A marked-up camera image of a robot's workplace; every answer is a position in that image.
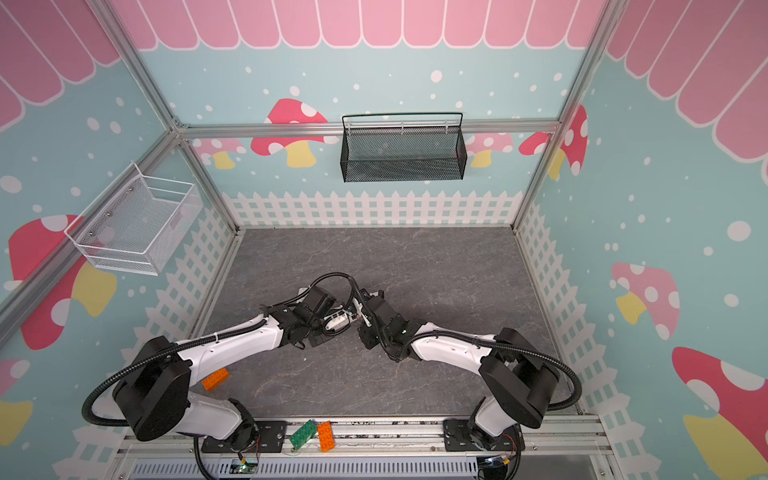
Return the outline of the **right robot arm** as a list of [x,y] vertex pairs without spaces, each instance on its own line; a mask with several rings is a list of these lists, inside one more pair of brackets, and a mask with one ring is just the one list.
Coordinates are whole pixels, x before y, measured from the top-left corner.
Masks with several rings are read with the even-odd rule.
[[474,408],[464,429],[480,450],[503,444],[521,449],[521,428],[538,429],[544,416],[574,406],[583,393],[578,375],[563,361],[544,354],[517,330],[475,335],[408,320],[379,292],[362,291],[354,300],[362,317],[358,332],[366,348],[383,348],[395,362],[406,359],[448,364],[478,375],[490,395]]

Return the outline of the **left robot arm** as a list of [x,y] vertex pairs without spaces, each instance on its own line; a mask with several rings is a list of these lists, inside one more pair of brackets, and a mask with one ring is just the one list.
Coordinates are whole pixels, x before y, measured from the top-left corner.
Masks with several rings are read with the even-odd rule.
[[351,327],[365,312],[366,297],[355,279],[338,302],[320,282],[254,318],[194,339],[147,341],[132,363],[100,383],[81,407],[95,426],[128,427],[143,442],[169,433],[211,438],[233,451],[253,448],[260,439],[253,415],[239,401],[216,400],[193,392],[215,372],[243,359],[285,346],[323,343]]

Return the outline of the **orange brick on left arm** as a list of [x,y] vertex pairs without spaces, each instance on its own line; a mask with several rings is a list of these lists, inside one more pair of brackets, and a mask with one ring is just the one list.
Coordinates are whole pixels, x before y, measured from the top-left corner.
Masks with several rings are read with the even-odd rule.
[[204,378],[201,381],[201,385],[203,388],[208,392],[213,392],[218,387],[220,387],[224,382],[226,382],[231,377],[230,372],[226,368],[221,368],[210,375],[208,375],[206,378]]

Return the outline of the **green toy brick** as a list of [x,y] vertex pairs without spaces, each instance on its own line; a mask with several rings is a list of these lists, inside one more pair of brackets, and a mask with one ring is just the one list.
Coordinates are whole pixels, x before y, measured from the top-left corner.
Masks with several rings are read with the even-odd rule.
[[294,452],[300,450],[317,435],[317,424],[314,420],[303,423],[289,438]]

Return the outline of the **orange toy brick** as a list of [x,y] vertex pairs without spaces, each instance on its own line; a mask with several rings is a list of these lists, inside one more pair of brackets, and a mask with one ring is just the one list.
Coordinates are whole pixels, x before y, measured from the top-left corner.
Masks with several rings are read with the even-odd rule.
[[316,425],[319,448],[322,453],[333,450],[336,446],[333,434],[332,423],[330,421],[321,422]]

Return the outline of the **small green circuit board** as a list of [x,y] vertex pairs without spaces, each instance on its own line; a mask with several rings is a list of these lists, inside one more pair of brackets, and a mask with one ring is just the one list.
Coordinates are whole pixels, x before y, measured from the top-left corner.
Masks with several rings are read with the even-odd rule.
[[230,473],[233,475],[253,475],[257,472],[259,463],[248,459],[233,460]]

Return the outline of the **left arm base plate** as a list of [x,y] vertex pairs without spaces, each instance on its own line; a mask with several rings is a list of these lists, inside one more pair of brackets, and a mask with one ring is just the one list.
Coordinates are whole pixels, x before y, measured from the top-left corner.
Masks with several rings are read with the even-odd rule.
[[206,454],[241,453],[243,455],[280,453],[286,439],[288,423],[281,420],[257,420],[255,426],[256,432],[251,434],[242,445],[233,445],[225,440],[206,437],[203,440],[201,451]]

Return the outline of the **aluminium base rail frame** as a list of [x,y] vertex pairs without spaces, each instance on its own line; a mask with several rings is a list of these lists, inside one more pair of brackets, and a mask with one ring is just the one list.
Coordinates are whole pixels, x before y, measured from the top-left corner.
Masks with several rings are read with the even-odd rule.
[[[216,479],[619,479],[622,476],[602,425],[595,416],[555,415],[539,429],[525,428],[525,450],[448,452],[439,416],[331,417],[336,446],[322,453],[310,440],[294,452],[289,436],[303,417],[287,417],[280,453],[201,451]],[[259,463],[253,475],[233,475],[233,460]]]

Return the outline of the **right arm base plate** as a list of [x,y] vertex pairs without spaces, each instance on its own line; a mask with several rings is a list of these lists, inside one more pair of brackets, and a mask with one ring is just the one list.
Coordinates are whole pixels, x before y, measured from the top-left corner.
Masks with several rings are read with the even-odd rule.
[[488,434],[470,419],[449,418],[443,421],[444,448],[448,452],[511,452],[524,451],[520,427],[515,424],[498,436]]

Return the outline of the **black mesh wall basket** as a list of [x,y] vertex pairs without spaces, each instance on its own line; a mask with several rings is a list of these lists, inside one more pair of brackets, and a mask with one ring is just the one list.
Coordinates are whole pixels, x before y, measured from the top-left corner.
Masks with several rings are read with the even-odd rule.
[[464,178],[468,153],[461,112],[350,114],[341,123],[346,182]]

